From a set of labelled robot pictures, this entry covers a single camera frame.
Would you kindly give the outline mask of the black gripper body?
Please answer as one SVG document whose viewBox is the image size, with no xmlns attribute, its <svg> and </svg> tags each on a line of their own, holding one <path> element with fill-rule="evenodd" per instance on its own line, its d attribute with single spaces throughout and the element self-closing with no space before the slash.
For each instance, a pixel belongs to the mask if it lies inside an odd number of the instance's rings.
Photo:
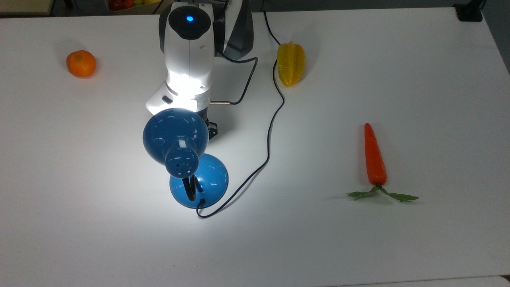
<svg viewBox="0 0 510 287">
<path fill-rule="evenodd" d="M 198 112 L 198 115 L 204 120 L 209 130 L 209 140 L 217 136 L 218 126 L 215 122 L 210 122 L 208 118 L 208 108 L 202 109 Z"/>
</svg>

